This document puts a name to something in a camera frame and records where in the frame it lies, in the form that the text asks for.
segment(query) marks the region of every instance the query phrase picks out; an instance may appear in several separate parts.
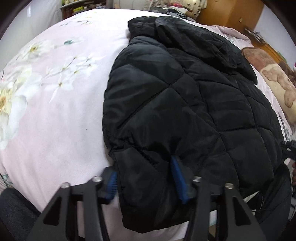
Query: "bed sheet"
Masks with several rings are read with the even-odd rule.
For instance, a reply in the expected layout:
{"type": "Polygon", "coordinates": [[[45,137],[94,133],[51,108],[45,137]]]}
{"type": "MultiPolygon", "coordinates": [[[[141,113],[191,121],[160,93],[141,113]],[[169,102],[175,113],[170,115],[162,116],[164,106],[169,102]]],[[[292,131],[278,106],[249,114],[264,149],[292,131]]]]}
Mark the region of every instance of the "bed sheet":
{"type": "MultiPolygon", "coordinates": [[[[104,91],[115,58],[128,45],[127,23],[140,16],[162,14],[123,9],[77,14],[30,41],[3,70],[0,173],[5,186],[15,187],[38,210],[63,182],[85,183],[112,164],[102,132],[104,91]]],[[[250,45],[235,31],[188,23],[216,32],[239,48],[250,45]]],[[[277,100],[256,74],[258,88],[283,120],[283,133],[289,133],[277,100]]],[[[117,197],[103,210],[112,241],[177,240],[187,228],[184,223],[138,234],[123,227],[117,197]]],[[[83,216],[81,208],[78,215],[83,216]]]]}

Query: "person's hand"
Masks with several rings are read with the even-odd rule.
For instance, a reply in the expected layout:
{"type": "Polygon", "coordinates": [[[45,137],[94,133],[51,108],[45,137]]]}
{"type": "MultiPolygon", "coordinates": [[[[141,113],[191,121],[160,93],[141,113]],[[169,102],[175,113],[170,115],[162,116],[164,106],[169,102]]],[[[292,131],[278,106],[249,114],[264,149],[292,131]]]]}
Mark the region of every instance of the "person's hand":
{"type": "Polygon", "coordinates": [[[296,186],[296,169],[293,170],[292,186],[296,186]]]}

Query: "jeans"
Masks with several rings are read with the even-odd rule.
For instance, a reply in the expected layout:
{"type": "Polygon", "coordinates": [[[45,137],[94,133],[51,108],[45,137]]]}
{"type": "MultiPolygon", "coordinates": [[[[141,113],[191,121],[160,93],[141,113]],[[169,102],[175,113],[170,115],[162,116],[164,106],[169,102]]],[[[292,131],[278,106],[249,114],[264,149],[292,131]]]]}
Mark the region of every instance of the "jeans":
{"type": "MultiPolygon", "coordinates": [[[[274,181],[253,197],[248,205],[256,209],[267,241],[276,241],[284,230],[291,205],[291,179],[286,165],[280,166],[274,181]]],[[[0,219],[16,241],[25,241],[40,212],[15,189],[0,195],[0,219]]]]}

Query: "wooden cabinet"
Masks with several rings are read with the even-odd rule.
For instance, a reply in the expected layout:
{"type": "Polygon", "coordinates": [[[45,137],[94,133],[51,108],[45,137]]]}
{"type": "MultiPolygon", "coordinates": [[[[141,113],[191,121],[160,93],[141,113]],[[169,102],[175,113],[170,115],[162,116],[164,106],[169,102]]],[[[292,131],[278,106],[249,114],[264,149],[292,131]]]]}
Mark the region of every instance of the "wooden cabinet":
{"type": "Polygon", "coordinates": [[[261,0],[208,0],[197,22],[205,25],[221,25],[243,33],[245,26],[254,29],[264,3],[261,0]]]}

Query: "black puffer jacket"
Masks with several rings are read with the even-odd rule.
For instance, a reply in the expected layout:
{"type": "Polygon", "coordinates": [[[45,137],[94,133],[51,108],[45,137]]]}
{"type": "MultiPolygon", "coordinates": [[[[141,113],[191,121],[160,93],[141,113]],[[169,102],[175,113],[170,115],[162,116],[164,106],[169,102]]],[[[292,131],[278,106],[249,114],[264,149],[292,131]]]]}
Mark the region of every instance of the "black puffer jacket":
{"type": "Polygon", "coordinates": [[[135,18],[129,30],[103,117],[124,226],[147,232],[188,220],[170,173],[173,154],[194,175],[231,182],[243,197],[272,180],[283,136],[240,49],[172,17],[135,18]]]}

